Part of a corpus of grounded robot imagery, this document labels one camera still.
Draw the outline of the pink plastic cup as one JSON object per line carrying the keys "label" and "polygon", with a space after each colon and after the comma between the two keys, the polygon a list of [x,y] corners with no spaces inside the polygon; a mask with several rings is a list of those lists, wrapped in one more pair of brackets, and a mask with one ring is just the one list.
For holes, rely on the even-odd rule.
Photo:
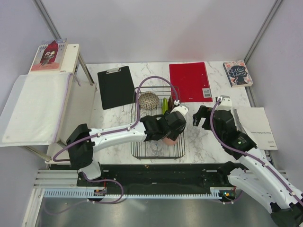
{"label": "pink plastic cup", "polygon": [[162,141],[168,146],[173,146],[173,145],[177,144],[177,142],[178,142],[177,140],[172,140],[167,137],[163,138]]}

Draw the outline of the clear drinking glass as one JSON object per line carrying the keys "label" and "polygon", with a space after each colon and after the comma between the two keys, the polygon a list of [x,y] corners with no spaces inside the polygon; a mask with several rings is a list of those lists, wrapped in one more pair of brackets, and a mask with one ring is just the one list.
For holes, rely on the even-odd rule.
{"label": "clear drinking glass", "polygon": [[164,143],[162,140],[151,141],[150,149],[153,156],[158,157],[163,154]]}

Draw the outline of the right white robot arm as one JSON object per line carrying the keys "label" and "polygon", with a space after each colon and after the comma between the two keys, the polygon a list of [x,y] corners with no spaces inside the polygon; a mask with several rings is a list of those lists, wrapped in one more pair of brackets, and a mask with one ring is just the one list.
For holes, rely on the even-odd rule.
{"label": "right white robot arm", "polygon": [[245,133],[237,130],[229,108],[200,106],[193,115],[193,125],[204,119],[203,129],[212,131],[224,151],[233,156],[252,174],[229,161],[219,167],[217,181],[239,188],[270,214],[279,227],[298,227],[303,223],[303,192],[293,186]]}

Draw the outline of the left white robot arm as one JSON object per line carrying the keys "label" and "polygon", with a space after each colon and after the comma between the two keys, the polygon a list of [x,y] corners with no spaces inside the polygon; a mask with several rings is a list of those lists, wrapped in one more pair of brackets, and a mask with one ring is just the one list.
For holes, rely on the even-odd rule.
{"label": "left white robot arm", "polygon": [[90,129],[81,124],[67,139],[67,150],[71,166],[80,170],[93,186],[104,181],[104,175],[94,152],[129,142],[158,141],[164,138],[176,140],[186,126],[188,109],[177,106],[164,115],[144,116],[134,125],[124,125],[108,129]]}

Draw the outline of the green plate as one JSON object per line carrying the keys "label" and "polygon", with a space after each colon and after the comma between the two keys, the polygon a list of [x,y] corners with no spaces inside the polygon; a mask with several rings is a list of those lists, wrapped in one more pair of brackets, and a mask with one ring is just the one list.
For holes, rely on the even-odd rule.
{"label": "green plate", "polygon": [[161,114],[164,115],[169,110],[168,101],[166,98],[162,100]]}

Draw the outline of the dark brown floral plate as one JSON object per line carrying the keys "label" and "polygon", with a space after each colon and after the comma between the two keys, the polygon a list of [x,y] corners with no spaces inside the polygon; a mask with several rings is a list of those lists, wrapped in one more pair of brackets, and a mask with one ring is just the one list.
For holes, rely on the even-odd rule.
{"label": "dark brown floral plate", "polygon": [[175,107],[174,102],[175,102],[175,99],[172,96],[170,96],[169,100],[168,100],[168,111],[173,110],[173,108]]}

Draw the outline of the white spiral notebook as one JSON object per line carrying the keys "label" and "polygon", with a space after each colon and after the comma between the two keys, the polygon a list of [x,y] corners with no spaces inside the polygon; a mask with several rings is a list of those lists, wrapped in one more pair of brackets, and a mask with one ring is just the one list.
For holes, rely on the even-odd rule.
{"label": "white spiral notebook", "polygon": [[261,150],[278,150],[263,107],[233,108],[237,129],[247,134]]}

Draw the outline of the patterned ceramic bowl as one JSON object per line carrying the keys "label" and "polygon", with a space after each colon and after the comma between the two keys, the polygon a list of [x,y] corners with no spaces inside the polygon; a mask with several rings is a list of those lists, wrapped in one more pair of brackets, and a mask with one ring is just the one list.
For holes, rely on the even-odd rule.
{"label": "patterned ceramic bowl", "polygon": [[153,92],[142,93],[138,101],[142,109],[154,109],[159,104],[159,98]]}

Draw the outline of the red folder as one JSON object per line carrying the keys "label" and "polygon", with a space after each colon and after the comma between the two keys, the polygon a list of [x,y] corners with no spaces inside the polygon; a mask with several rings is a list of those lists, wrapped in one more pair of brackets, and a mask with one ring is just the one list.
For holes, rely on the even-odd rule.
{"label": "red folder", "polygon": [[204,62],[171,64],[169,75],[171,84],[178,88],[181,102],[213,101]]}

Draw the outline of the Little Women book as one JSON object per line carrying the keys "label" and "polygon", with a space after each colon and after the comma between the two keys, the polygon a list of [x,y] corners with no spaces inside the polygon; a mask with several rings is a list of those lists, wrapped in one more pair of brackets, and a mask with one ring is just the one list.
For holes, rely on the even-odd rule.
{"label": "Little Women book", "polygon": [[231,87],[251,87],[253,85],[244,60],[227,61],[223,63],[223,67]]}

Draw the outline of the black clipboard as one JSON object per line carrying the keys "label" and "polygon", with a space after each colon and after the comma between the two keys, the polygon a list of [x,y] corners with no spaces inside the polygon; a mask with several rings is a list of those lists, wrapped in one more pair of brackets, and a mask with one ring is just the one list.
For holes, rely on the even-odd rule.
{"label": "black clipboard", "polygon": [[104,110],[135,102],[135,87],[128,66],[98,72],[98,84]]}

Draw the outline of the red cover book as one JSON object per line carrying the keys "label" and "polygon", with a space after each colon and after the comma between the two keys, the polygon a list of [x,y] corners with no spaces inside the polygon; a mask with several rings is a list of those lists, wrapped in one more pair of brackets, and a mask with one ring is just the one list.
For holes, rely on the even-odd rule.
{"label": "red cover book", "polygon": [[67,49],[67,39],[54,39],[43,42],[36,52],[30,73],[59,71]]}

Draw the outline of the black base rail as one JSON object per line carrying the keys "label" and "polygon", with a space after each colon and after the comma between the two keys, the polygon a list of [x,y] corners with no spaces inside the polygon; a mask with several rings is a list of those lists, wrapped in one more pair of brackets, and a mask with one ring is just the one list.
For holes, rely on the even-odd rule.
{"label": "black base rail", "polygon": [[124,192],[131,191],[155,191],[161,192],[206,192],[210,188],[221,191],[231,191],[234,184],[228,182],[227,174],[233,170],[239,170],[238,178],[244,174],[244,179],[257,177],[241,164],[108,164],[101,165],[100,179],[107,182],[99,183],[97,180],[88,182],[83,173],[68,165],[51,165],[51,170],[63,173],[76,173],[76,186],[113,188]]}

